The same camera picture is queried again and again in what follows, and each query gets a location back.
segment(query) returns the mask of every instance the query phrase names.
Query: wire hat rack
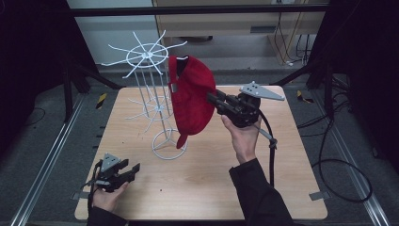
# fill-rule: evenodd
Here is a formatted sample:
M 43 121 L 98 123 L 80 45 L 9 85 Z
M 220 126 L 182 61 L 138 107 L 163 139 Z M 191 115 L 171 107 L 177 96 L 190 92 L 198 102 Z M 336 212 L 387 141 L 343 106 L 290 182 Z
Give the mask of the wire hat rack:
M 143 112 L 135 115 L 133 117 L 128 117 L 126 120 L 133 120 L 141 116 L 145 116 L 150 120 L 147 128 L 144 130 L 146 133 L 155 121 L 162 123 L 162 131 L 159 132 L 152 140 L 152 151 L 156 156 L 161 159 L 172 160 L 180 157 L 187 148 L 187 142 L 180 149 L 180 152 L 173 156 L 165 156 L 160 154 L 158 151 L 166 148 L 168 145 L 173 144 L 176 146 L 176 142 L 172 139 L 173 133 L 178 133 L 177 129 L 174 129 L 168 119 L 173 115 L 173 109 L 171 107 L 171 99 L 168 89 L 165 89 L 165 84 L 168 84 L 169 77 L 168 71 L 164 70 L 166 74 L 162 72 L 166 68 L 165 61 L 168 58 L 168 49 L 183 46 L 187 43 L 185 41 L 181 44 L 171 45 L 165 47 L 160 44 L 161 39 L 165 36 L 166 31 L 160 36 L 160 38 L 155 43 L 141 43 L 140 39 L 137 37 L 136 33 L 133 32 L 138 46 L 133 49 L 121 49 L 108 44 L 112 49 L 126 52 L 126 58 L 124 60 L 116 61 L 113 63 L 103 63 L 104 66 L 112 66 L 120 63 L 128 63 L 132 66 L 132 70 L 123 78 L 128 78 L 132 74 L 135 75 L 138 89 L 141 95 L 141 102 L 130 99 L 129 101 L 138 105 L 143 105 Z M 145 73 L 150 75 L 150 84 L 146 81 Z M 139 75 L 141 74 L 143 84 L 139 82 Z M 155 76 L 159 76 L 161 93 L 157 90 L 155 84 Z

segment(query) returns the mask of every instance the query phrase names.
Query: wooden table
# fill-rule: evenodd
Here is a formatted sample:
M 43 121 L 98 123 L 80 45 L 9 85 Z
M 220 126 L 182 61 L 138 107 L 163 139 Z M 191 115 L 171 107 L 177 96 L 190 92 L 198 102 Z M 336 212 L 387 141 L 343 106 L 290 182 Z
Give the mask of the wooden table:
M 226 94 L 239 93 L 239 87 L 217 88 Z M 281 87 L 267 88 L 284 95 Z M 129 98 L 141 102 L 139 89 L 120 90 L 92 165 L 93 169 L 105 153 L 129 159 L 129 166 L 120 172 L 141 163 L 136 180 L 120 199 L 117 214 L 132 220 L 243 219 L 235 187 L 228 173 L 231 167 L 238 165 L 238 161 L 231 145 L 230 133 L 221 122 L 220 115 L 215 111 L 207 127 L 188 138 L 187 149 L 182 156 L 174 160 L 163 160 L 152 151 L 152 140 L 163 131 L 162 123 L 154 121 L 145 132 L 150 124 L 149 118 L 140 116 L 126 120 L 143 112 L 143 105 L 133 103 Z M 324 201 L 312 201 L 309 196 L 319 191 L 319 187 L 287 101 L 262 99 L 261 110 L 270 122 L 274 137 L 279 141 L 275 184 L 292 217 L 325 218 L 327 209 Z M 176 128 L 173 116 L 168 121 Z M 268 140 L 259 135 L 256 152 L 266 177 L 268 144 Z M 176 151 L 172 143 L 163 150 L 170 154 Z M 88 217 L 87 200 L 79 201 L 75 216 L 78 219 Z

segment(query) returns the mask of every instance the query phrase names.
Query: hand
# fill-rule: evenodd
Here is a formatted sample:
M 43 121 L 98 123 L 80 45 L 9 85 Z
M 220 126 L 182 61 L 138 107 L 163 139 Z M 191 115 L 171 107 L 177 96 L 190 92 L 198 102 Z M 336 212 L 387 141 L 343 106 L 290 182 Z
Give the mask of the hand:
M 258 140 L 259 130 L 255 126 L 238 128 L 225 115 L 222 115 L 221 120 L 231 133 L 231 143 L 235 150 L 238 162 L 243 164 L 256 158 L 255 147 L 256 141 Z M 259 117 L 258 121 L 255 123 L 258 128 L 261 126 L 261 121 L 262 118 Z
M 97 186 L 94 187 L 94 195 L 93 195 L 93 206 L 102 208 L 108 212 L 114 212 L 115 208 L 117 207 L 118 199 L 123 191 L 126 190 L 129 183 L 125 182 L 120 188 L 115 189 L 114 192 L 108 193 L 98 188 Z

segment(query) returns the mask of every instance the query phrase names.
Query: baseball cap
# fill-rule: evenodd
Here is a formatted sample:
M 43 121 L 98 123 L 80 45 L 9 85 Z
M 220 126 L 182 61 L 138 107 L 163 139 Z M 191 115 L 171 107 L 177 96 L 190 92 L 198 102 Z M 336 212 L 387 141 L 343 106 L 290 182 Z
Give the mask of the baseball cap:
M 212 72 L 193 56 L 169 56 L 168 66 L 168 87 L 180 133 L 176 148 L 180 149 L 188 136 L 201 132 L 211 120 L 215 107 L 207 102 L 206 96 L 208 92 L 216 93 L 216 85 Z

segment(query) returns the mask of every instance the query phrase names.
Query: wall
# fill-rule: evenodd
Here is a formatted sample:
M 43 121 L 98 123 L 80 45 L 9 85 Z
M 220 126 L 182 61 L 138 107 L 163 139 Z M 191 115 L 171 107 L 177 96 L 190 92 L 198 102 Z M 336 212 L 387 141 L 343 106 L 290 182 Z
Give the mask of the wall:
M 152 7 L 151 0 L 68 0 L 68 4 L 70 8 Z M 142 43 L 153 43 L 159 38 L 154 16 L 81 17 L 76 22 L 96 64 L 125 59 L 126 52 L 111 49 L 108 44 L 133 49 L 138 46 L 133 31 Z

